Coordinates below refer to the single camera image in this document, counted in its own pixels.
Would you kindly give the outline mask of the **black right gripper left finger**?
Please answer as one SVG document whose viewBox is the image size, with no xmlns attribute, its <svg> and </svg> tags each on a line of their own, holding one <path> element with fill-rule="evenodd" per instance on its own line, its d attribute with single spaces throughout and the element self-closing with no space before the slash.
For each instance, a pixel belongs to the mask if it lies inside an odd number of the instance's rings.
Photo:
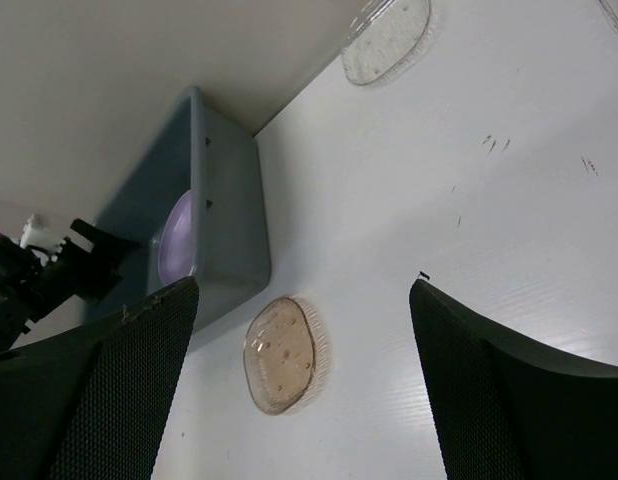
<svg viewBox="0 0 618 480">
<path fill-rule="evenodd" d="M 0 479 L 151 477 L 196 320 L 181 279 L 0 354 Z"/>
</svg>

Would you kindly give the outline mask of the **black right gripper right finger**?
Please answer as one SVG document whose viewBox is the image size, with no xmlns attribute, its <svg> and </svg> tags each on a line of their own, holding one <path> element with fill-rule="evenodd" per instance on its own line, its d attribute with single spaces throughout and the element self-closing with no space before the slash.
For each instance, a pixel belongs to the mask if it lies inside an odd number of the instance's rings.
<svg viewBox="0 0 618 480">
<path fill-rule="evenodd" d="M 618 366 L 536 341 L 418 279 L 409 304 L 449 479 L 618 479 Z"/>
</svg>

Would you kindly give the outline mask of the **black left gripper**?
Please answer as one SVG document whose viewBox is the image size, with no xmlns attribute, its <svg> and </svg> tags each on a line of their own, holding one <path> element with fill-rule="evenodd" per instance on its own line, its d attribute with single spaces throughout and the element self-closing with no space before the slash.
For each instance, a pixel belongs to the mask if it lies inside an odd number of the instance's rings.
<svg viewBox="0 0 618 480">
<path fill-rule="evenodd" d="M 41 317 L 70 297 L 100 302 L 121 281 L 118 270 L 125 258 L 141 245 L 116 237 L 81 219 L 70 229 L 93 246 L 86 251 L 68 237 L 62 250 L 42 271 L 32 250 L 23 249 L 8 237 L 0 237 L 0 353 L 9 350 L 21 334 L 30 331 L 34 316 L 31 286 L 41 274 Z"/>
</svg>

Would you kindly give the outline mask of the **purple plastic plate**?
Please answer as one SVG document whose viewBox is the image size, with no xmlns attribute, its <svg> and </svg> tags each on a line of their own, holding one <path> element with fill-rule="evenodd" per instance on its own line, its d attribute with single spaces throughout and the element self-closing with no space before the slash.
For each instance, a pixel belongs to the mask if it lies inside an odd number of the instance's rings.
<svg viewBox="0 0 618 480">
<path fill-rule="evenodd" d="M 165 222 L 158 249 L 158 276 L 164 286 L 186 276 L 193 269 L 192 193 L 183 193 Z"/>
</svg>

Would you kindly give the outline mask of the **brown translucent square plate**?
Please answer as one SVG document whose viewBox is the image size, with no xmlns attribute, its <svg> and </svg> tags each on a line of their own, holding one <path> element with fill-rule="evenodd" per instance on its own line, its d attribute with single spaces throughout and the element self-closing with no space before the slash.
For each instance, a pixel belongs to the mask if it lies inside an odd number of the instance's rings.
<svg viewBox="0 0 618 480">
<path fill-rule="evenodd" d="M 292 415 L 322 394 L 332 367 L 332 343 L 322 316 L 303 297 L 272 300 L 255 316 L 243 344 L 250 397 L 268 416 Z"/>
</svg>

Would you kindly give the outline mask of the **clear dish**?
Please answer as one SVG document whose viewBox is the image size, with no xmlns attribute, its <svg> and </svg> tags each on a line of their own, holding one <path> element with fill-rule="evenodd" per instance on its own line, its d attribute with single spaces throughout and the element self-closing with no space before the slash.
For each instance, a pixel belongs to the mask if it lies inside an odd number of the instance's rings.
<svg viewBox="0 0 618 480">
<path fill-rule="evenodd" d="M 368 2 L 350 25 L 341 50 L 346 79 L 360 88 L 392 82 L 428 53 L 439 20 L 436 1 Z"/>
</svg>

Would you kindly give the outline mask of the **grey plastic bin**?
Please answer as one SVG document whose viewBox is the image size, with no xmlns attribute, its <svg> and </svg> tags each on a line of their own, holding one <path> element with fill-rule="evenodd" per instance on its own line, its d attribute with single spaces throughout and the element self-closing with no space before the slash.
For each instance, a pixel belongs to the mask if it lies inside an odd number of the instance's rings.
<svg viewBox="0 0 618 480">
<path fill-rule="evenodd" d="M 161 234 L 174 204 L 192 193 L 193 269 L 200 331 L 261 292 L 271 259 L 258 147 L 254 138 L 187 88 L 164 126 L 96 215 L 97 228 L 141 247 L 123 262 L 122 281 L 90 322 L 165 287 L 158 276 Z"/>
</svg>

